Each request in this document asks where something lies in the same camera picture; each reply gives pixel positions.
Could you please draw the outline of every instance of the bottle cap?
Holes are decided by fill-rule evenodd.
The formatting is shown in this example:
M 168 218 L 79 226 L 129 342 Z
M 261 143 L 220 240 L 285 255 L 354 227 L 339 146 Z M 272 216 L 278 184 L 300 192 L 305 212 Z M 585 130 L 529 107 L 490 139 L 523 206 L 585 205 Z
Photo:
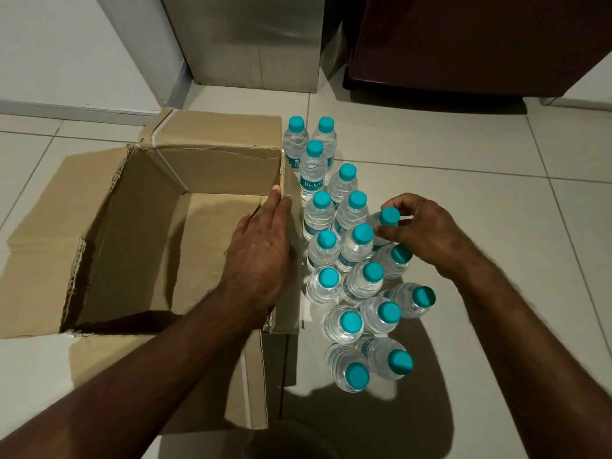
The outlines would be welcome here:
M 355 190 L 348 197 L 348 205 L 353 209 L 361 209 L 368 202 L 368 197 L 365 196 L 364 192 L 360 192 L 359 190 Z
M 393 206 L 387 206 L 378 215 L 378 220 L 382 225 L 397 225 L 400 221 L 400 212 Z
M 356 311 L 345 311 L 340 316 L 340 326 L 347 333 L 359 333 L 363 327 L 361 316 Z
M 389 353 L 389 367 L 397 375 L 406 375 L 412 371 L 412 357 L 403 349 L 394 349 Z
M 351 163 L 344 163 L 340 166 L 338 176 L 345 182 L 350 182 L 357 175 L 357 168 Z
M 319 158 L 323 154 L 323 143 L 318 140 L 311 140 L 306 146 L 306 153 L 311 158 Z
M 396 245 L 391 249 L 391 259 L 397 264 L 407 264 L 412 259 L 412 251 L 404 245 Z
M 436 294 L 428 286 L 417 286 L 412 290 L 412 300 L 420 308 L 429 308 L 436 302 Z
M 346 383 L 354 390 L 363 390 L 370 381 L 370 371 L 360 362 L 352 362 L 346 366 Z
M 363 268 L 363 277 L 370 283 L 381 281 L 384 276 L 383 267 L 377 262 L 368 262 Z
M 334 235 L 331 230 L 321 231 L 317 237 L 317 243 L 324 250 L 331 250 L 334 246 L 336 246 L 336 241 L 336 235 Z
M 328 192 L 316 192 L 312 197 L 312 203 L 317 209 L 325 209 L 332 202 Z
M 302 116 L 295 115 L 289 119 L 289 130 L 294 133 L 300 133 L 304 130 L 304 120 L 302 119 Z
M 393 301 L 385 301 L 378 307 L 378 317 L 385 324 L 396 324 L 402 318 L 402 311 Z
M 339 281 L 340 274 L 333 267 L 326 267 L 319 272 L 319 283 L 324 288 L 333 288 Z
M 367 245 L 374 238 L 374 231 L 368 224 L 359 224 L 353 230 L 353 240 L 358 245 Z
M 333 131 L 333 119 L 327 116 L 321 117 L 319 119 L 319 131 L 331 133 Z

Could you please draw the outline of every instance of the hand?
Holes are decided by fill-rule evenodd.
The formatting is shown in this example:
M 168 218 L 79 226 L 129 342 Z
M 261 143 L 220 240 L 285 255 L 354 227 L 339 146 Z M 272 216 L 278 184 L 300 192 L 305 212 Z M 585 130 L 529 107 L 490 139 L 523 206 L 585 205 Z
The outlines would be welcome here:
M 404 193 L 388 200 L 381 209 L 387 206 L 395 206 L 402 216 L 413 218 L 400 220 L 397 227 L 380 225 L 376 235 L 401 243 L 432 264 L 441 276 L 452 280 L 467 264 L 485 259 L 448 211 L 435 201 Z
M 270 306 L 294 278 L 296 254 L 287 237 L 292 199 L 281 199 L 275 185 L 268 199 L 251 218 L 238 222 L 229 245 L 219 288 L 231 290 L 251 328 L 261 328 Z

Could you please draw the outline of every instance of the metal panel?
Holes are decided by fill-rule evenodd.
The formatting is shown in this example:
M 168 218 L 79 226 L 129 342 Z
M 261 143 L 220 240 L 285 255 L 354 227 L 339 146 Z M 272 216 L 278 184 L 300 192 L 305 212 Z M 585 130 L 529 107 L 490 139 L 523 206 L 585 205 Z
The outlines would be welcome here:
M 198 84 L 317 91 L 325 0 L 163 0 Z

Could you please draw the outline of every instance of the water in bottle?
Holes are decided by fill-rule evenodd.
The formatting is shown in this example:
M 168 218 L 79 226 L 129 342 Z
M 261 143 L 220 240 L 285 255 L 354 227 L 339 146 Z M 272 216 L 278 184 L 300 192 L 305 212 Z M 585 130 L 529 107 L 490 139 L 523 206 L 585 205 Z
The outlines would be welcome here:
M 319 119 L 319 126 L 312 132 L 312 139 L 323 143 L 323 155 L 327 160 L 327 170 L 331 170 L 333 157 L 338 146 L 338 138 L 333 130 L 333 119 L 331 117 L 325 116 Z
M 412 371 L 412 357 L 394 339 L 365 335 L 357 342 L 356 350 L 365 356 L 372 372 L 387 380 L 399 380 Z
M 300 185 L 302 185 L 303 200 L 310 200 L 316 192 L 323 189 L 326 170 L 327 163 L 323 155 L 323 145 L 319 141 L 309 141 L 306 152 L 300 160 Z
M 332 175 L 327 185 L 327 192 L 332 197 L 333 207 L 338 209 L 340 203 L 357 189 L 357 168 L 351 163 L 344 163 L 340 170 Z
M 383 296 L 373 296 L 357 305 L 363 319 L 363 332 L 388 333 L 402 318 L 400 307 Z
M 418 283 L 401 283 L 382 295 L 397 303 L 404 319 L 418 319 L 436 302 L 433 290 Z
M 356 305 L 374 296 L 383 286 L 383 269 L 377 262 L 359 262 L 344 277 L 340 296 L 347 303 Z
M 363 320 L 353 306 L 336 306 L 323 318 L 323 333 L 334 343 L 350 345 L 363 333 Z
M 317 233 L 309 242 L 306 263 L 310 271 L 332 267 L 340 254 L 340 242 L 331 230 Z
M 374 232 L 368 224 L 359 224 L 348 229 L 340 239 L 340 255 L 336 267 L 342 272 L 348 272 L 356 263 L 368 257 L 372 250 Z
M 368 197 L 356 190 L 343 200 L 336 211 L 333 231 L 340 238 L 351 227 L 362 224 L 368 218 Z
M 397 225 L 400 220 L 400 212 L 393 206 L 387 206 L 385 209 L 379 212 L 375 212 L 368 220 L 365 221 L 370 227 L 375 228 L 378 225 Z M 373 252 L 377 252 L 382 246 L 385 246 L 389 240 L 384 238 L 374 237 Z
M 304 127 L 301 116 L 295 115 L 289 119 L 289 126 L 283 135 L 283 151 L 289 161 L 289 166 L 295 172 L 300 167 L 300 158 L 310 141 L 308 131 Z
M 336 211 L 333 208 L 332 199 L 327 192 L 316 192 L 310 198 L 306 208 L 304 208 L 304 224 L 302 232 L 304 238 L 310 240 L 312 235 L 316 235 L 326 229 L 330 229 Z
M 306 284 L 306 298 L 312 304 L 324 305 L 340 293 L 340 274 L 332 267 L 320 267 L 310 274 Z
M 385 281 L 401 277 L 408 269 L 410 259 L 412 259 L 412 252 L 407 247 L 393 243 L 383 246 L 372 257 L 372 261 L 382 266 Z
M 327 350 L 326 359 L 333 381 L 344 391 L 356 393 L 368 386 L 370 371 L 367 360 L 355 348 L 336 343 Z

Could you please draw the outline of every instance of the left hand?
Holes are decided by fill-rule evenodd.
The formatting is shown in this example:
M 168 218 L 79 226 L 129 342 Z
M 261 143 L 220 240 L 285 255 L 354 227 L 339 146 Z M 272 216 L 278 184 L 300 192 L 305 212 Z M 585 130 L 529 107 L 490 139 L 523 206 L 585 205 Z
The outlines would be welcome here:
M 274 300 L 295 277 L 296 254 L 287 236 L 292 199 L 275 185 L 251 218 L 240 219 L 229 245 L 219 288 L 229 289 L 252 329 L 261 328 Z

